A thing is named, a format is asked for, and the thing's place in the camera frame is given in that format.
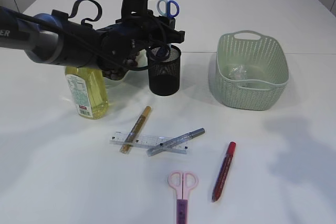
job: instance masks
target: basket handle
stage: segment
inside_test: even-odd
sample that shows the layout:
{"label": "basket handle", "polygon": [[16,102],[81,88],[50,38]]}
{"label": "basket handle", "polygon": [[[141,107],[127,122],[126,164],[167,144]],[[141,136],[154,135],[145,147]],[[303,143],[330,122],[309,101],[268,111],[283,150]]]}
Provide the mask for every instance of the basket handle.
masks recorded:
{"label": "basket handle", "polygon": [[238,35],[238,34],[254,34],[260,37],[259,39],[247,39],[247,40],[260,40],[261,38],[265,37],[265,35],[262,35],[260,33],[257,33],[256,31],[251,31],[251,30],[242,30],[242,31],[237,31],[235,33],[232,33],[235,39],[239,39],[235,37],[235,35]]}
{"label": "basket handle", "polygon": [[[241,84],[248,84],[248,83],[257,83],[257,84],[266,84],[267,86],[269,86],[268,89],[253,89],[253,88],[248,88],[248,87],[242,87]],[[274,89],[276,86],[276,84],[272,84],[269,83],[267,81],[261,81],[261,80],[242,80],[242,81],[238,81],[237,82],[237,87],[240,89],[248,89],[248,90],[259,90],[259,91],[270,91],[272,89]]]}

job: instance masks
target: white tabletop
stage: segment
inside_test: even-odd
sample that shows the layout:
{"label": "white tabletop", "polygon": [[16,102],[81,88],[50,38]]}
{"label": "white tabletop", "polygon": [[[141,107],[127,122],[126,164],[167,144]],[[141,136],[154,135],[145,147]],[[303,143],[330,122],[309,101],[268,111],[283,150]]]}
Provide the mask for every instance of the white tabletop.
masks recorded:
{"label": "white tabletop", "polygon": [[[268,111],[218,103],[208,88],[215,54],[184,53],[181,88],[158,97],[146,72],[108,85],[113,102],[99,120],[77,115],[63,68],[0,50],[0,223],[175,222],[168,174],[191,170],[189,223],[336,222],[335,55],[286,55],[290,82]],[[142,134],[178,136],[204,127],[189,155],[129,155],[110,145],[145,108]],[[236,153],[224,193],[211,193],[230,141]]]}
{"label": "white tabletop", "polygon": [[[120,18],[122,0],[97,0],[103,17],[95,28]],[[336,54],[336,18],[318,0],[176,0],[181,7],[176,29],[186,31],[180,45],[187,52],[215,52],[222,34],[254,30],[276,38],[286,53]],[[75,0],[37,0],[25,12],[71,12]],[[156,11],[156,1],[149,1]],[[74,21],[95,17],[96,7],[83,3]]]}

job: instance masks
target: scissors handle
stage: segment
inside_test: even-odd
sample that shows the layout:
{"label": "scissors handle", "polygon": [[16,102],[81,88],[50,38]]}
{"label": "scissors handle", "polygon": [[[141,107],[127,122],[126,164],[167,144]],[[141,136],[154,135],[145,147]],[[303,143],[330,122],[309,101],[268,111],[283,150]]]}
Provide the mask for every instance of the scissors handle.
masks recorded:
{"label": "scissors handle", "polygon": [[[163,12],[160,9],[160,3],[161,2],[164,2],[164,4],[165,4],[165,12]],[[175,14],[171,13],[171,4],[174,4],[175,7],[176,7],[176,13]],[[175,18],[180,13],[180,6],[174,0],[169,0],[169,1],[168,0],[159,0],[156,4],[156,7],[157,7],[157,11],[160,13],[160,15],[162,15],[164,17],[167,17],[167,18]]]}
{"label": "scissors handle", "polygon": [[[187,185],[188,175],[190,175],[191,177],[194,178],[194,182],[191,185],[189,185],[189,186]],[[192,189],[194,189],[197,185],[198,185],[198,178],[197,178],[196,174],[194,174],[192,172],[185,172],[183,174],[183,199],[188,199],[190,191]]]}
{"label": "scissors handle", "polygon": [[[179,175],[179,184],[173,183],[173,176]],[[194,178],[194,182],[188,186],[188,175]],[[198,185],[198,178],[196,174],[192,172],[183,172],[181,170],[175,170],[170,173],[168,177],[168,184],[176,190],[177,199],[188,199],[190,191]]]}

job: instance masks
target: red marker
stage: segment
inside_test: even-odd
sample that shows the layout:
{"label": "red marker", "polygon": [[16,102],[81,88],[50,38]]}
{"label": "red marker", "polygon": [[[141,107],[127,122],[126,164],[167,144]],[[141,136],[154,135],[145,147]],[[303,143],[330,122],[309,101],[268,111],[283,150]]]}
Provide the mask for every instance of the red marker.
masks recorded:
{"label": "red marker", "polygon": [[220,198],[222,191],[223,191],[223,187],[224,187],[224,183],[227,177],[227,173],[230,169],[230,164],[233,158],[233,154],[235,152],[235,148],[236,148],[236,143],[235,142],[231,142],[229,144],[229,147],[227,148],[226,151],[226,155],[225,158],[223,160],[223,164],[222,167],[220,168],[220,172],[217,178],[217,182],[214,188],[214,191],[212,193],[212,202],[216,202],[218,201],[218,199]]}

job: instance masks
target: blue scissors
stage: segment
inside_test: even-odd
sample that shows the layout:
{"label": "blue scissors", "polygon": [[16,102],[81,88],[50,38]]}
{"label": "blue scissors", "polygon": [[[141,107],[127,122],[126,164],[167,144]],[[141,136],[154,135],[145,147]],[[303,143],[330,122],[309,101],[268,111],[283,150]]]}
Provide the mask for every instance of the blue scissors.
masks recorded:
{"label": "blue scissors", "polygon": [[[160,9],[160,3],[161,2],[164,2],[165,3],[165,12],[163,12],[161,9]],[[175,7],[176,7],[176,13],[175,14],[171,14],[171,4],[174,4]],[[167,17],[167,18],[175,18],[179,13],[180,13],[180,7],[179,7],[179,4],[173,0],[159,0],[157,2],[157,11],[160,13],[160,15],[164,16],[164,17]]]}

